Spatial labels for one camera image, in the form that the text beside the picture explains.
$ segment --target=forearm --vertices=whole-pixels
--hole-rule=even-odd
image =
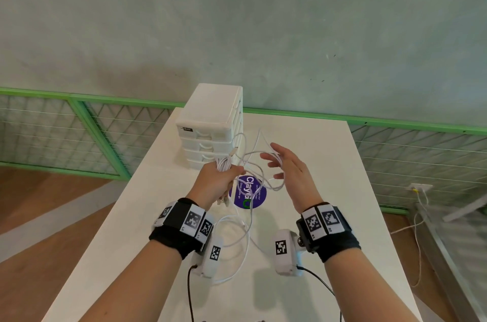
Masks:
[[[417,322],[360,249],[334,255],[325,269],[345,321]]]
[[[157,321],[181,261],[176,249],[149,241],[80,322]]]

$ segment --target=wristband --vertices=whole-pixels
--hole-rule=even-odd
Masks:
[[[321,203],[305,210],[296,222],[306,250],[323,262],[346,249],[361,249],[352,228],[337,207]]]
[[[184,259],[192,251],[201,251],[206,244],[214,220],[191,199],[171,202],[152,226],[149,240],[156,240],[179,251]]]

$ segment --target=wall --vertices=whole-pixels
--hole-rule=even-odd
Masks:
[[[0,86],[487,126],[486,0],[0,0]]]

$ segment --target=tabletop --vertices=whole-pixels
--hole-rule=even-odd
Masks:
[[[78,321],[85,311],[130,263],[148,241],[150,226],[168,202],[190,190],[198,171],[189,168],[178,137],[176,108],[139,168],[127,184],[105,222],[88,246],[68,281],[56,297],[44,322]],[[356,234],[362,250],[387,283],[421,320],[408,281],[394,249],[348,125],[344,121],[245,113],[243,130],[247,151],[259,129],[267,141],[293,150],[313,175],[325,201],[338,206]],[[263,139],[258,150],[268,150]],[[266,177],[272,172],[254,154]],[[232,207],[213,205],[215,217],[234,214]],[[240,213],[248,220],[249,210]],[[274,251],[272,236],[280,228],[297,232],[298,214],[285,189],[268,190],[265,200],[253,211],[247,258],[230,281],[211,285],[210,280],[192,276],[195,319],[211,322],[235,321],[336,321],[339,309],[333,295],[311,275],[279,276],[269,257]],[[218,231],[225,243],[238,239],[242,230],[222,222]],[[216,278],[231,275],[245,254],[246,240],[222,250]],[[182,263],[160,320],[190,321],[186,276],[192,256]],[[326,282],[320,258],[305,253],[304,267]]]

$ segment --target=purple sticker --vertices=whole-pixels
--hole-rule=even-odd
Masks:
[[[257,191],[257,189],[259,189],[260,181],[253,176],[240,176],[239,179],[248,182],[250,184],[250,190],[246,184],[237,181],[240,190],[242,190],[245,194],[242,194],[240,190],[237,189],[237,192],[235,193],[234,203],[239,208],[250,209],[250,198],[252,197],[252,193]],[[254,197],[252,208],[257,208],[258,206],[260,206],[264,202],[266,196],[267,196],[267,189],[266,188],[260,189],[257,195]]]

